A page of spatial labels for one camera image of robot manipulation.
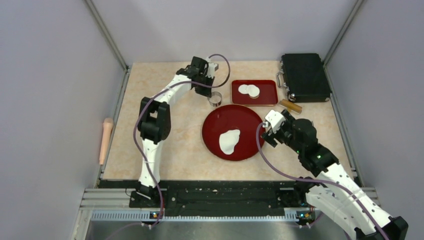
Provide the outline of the wooden roller tool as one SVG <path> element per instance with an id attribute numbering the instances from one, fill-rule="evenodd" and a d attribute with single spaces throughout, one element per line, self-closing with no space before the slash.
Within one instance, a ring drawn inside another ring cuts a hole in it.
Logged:
<path id="1" fill-rule="evenodd" d="M 287 99 L 282 99 L 280 101 L 280 104 L 283 107 L 286 107 L 287 109 L 290 109 L 290 110 L 292 110 L 292 111 L 294 111 L 294 112 L 296 112 L 298 114 L 301 114 L 302 113 L 303 108 L 300 105 L 297 105 L 297 104 L 295 104 L 295 103 L 293 103 L 293 102 L 291 102 L 291 101 L 289 101 Z"/>

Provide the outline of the metal ring cutter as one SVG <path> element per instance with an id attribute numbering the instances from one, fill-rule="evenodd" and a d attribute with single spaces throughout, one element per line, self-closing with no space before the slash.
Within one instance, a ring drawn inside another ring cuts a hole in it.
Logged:
<path id="1" fill-rule="evenodd" d="M 216 108 L 222 104 L 222 94 L 218 91 L 211 92 L 211 95 L 207 98 L 210 106 Z"/>

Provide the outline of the round red tray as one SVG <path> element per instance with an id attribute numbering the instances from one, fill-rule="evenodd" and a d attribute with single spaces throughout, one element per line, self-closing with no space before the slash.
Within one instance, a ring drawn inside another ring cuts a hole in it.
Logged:
<path id="1" fill-rule="evenodd" d="M 252 109 L 229 104 L 216 108 L 205 118 L 201 136 L 206 148 L 216 157 L 227 161 L 243 161 L 256 155 L 264 144 L 257 127 L 261 117 Z"/>

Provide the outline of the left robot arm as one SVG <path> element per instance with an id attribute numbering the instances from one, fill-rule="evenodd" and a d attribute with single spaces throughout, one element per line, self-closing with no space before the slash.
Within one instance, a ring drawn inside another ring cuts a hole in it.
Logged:
<path id="1" fill-rule="evenodd" d="M 139 131 L 141 143 L 136 146 L 142 155 L 142 170 L 137 193 L 149 207 L 160 202 L 160 161 L 164 141 L 171 132 L 171 106 L 188 91 L 211 97 L 215 72 L 219 65 L 210 58 L 194 56 L 185 68 L 176 71 L 172 80 L 156 95 L 144 97 L 140 102 L 135 131 Z"/>

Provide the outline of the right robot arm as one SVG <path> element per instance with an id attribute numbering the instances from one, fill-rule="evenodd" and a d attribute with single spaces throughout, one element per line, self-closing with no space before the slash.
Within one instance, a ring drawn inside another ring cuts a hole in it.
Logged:
<path id="1" fill-rule="evenodd" d="M 256 139 L 272 147 L 278 143 L 292 149 L 313 177 L 294 177 L 274 167 L 276 173 L 295 181 L 293 200 L 299 206 L 319 209 L 352 240 L 404 240 L 409 228 L 401 217 L 393 217 L 377 205 L 348 175 L 338 158 L 319 143 L 312 121 L 294 118 L 286 109 L 270 110 L 256 128 Z"/>

